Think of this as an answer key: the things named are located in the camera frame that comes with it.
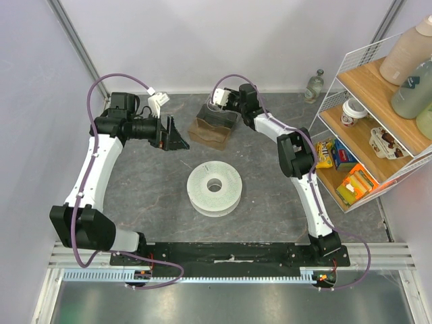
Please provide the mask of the white perforated cable spool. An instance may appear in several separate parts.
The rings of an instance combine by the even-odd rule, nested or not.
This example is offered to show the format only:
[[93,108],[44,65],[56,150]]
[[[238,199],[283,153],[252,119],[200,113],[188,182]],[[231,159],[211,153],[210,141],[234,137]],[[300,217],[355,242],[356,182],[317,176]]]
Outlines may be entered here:
[[192,206],[207,217],[223,217],[239,204],[242,179],[237,170],[222,161],[208,161],[192,170],[186,190]]

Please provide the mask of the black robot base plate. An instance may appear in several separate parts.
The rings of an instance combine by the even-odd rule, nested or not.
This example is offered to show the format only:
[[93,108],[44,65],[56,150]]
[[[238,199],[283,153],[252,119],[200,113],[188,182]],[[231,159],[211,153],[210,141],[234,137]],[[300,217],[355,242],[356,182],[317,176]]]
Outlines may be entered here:
[[197,263],[273,263],[289,267],[350,266],[346,246],[321,256],[313,245],[293,242],[156,242],[148,243],[144,247],[144,256],[183,267]]

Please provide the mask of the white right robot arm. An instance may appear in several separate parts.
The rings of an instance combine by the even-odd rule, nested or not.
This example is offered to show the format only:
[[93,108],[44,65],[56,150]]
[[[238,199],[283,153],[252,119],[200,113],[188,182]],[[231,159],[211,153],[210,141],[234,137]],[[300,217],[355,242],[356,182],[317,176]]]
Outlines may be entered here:
[[242,84],[238,90],[224,88],[221,92],[219,99],[213,95],[216,105],[239,113],[246,126],[276,143],[279,167],[292,181],[306,215],[310,242],[307,255],[314,264],[326,265],[342,243],[319,191],[315,172],[317,154],[308,130],[290,127],[266,112],[251,84]]

